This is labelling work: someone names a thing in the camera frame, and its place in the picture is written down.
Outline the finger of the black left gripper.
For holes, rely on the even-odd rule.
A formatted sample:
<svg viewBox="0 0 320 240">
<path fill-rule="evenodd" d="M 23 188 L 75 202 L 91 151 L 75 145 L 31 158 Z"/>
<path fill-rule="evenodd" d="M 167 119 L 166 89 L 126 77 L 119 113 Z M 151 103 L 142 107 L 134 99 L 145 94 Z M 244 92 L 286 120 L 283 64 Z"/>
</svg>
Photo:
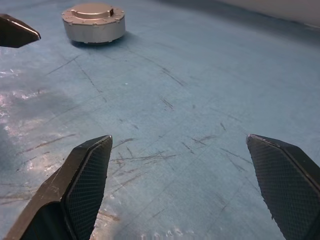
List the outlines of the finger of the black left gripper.
<svg viewBox="0 0 320 240">
<path fill-rule="evenodd" d="M 40 39 L 40 33 L 23 21 L 0 13 L 0 47 L 20 48 Z"/>
</svg>

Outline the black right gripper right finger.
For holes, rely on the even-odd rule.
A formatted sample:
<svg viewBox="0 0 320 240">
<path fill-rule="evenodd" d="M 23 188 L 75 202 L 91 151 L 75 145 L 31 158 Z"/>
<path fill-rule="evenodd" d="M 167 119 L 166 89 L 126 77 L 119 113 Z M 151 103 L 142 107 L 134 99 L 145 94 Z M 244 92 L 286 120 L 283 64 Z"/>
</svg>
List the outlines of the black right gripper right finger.
<svg viewBox="0 0 320 240">
<path fill-rule="evenodd" d="M 320 167 L 298 146 L 246 138 L 261 195 L 286 240 L 320 240 Z"/>
</svg>

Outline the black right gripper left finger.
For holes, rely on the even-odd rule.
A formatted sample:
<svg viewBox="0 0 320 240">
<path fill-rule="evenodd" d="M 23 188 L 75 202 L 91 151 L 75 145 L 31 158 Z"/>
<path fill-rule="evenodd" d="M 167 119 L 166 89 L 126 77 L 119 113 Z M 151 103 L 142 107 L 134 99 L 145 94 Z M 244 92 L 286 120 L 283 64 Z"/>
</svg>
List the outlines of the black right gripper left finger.
<svg viewBox="0 0 320 240">
<path fill-rule="evenodd" d="M 111 135 L 87 140 L 32 196 L 3 240 L 90 240 L 104 197 Z"/>
</svg>

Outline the round silver white object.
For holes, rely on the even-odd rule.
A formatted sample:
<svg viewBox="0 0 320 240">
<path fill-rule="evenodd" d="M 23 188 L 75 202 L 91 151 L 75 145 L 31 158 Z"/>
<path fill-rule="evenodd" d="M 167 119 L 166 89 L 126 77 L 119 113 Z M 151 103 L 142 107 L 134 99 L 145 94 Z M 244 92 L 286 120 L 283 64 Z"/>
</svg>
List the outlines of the round silver white object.
<svg viewBox="0 0 320 240">
<path fill-rule="evenodd" d="M 61 17 L 69 25 L 99 26 L 120 22 L 125 12 L 106 3 L 91 2 L 70 7 L 62 12 Z"/>
</svg>

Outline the grey motor housing with stator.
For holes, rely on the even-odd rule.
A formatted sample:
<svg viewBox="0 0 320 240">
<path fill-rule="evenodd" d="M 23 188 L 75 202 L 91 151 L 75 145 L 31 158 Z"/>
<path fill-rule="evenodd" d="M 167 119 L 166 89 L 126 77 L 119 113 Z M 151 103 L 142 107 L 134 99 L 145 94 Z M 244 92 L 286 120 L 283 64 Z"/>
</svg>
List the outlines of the grey motor housing with stator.
<svg viewBox="0 0 320 240">
<path fill-rule="evenodd" d="M 74 24 L 63 21 L 67 37 L 79 43 L 101 44 L 121 38 L 126 33 L 125 18 L 104 24 Z"/>
</svg>

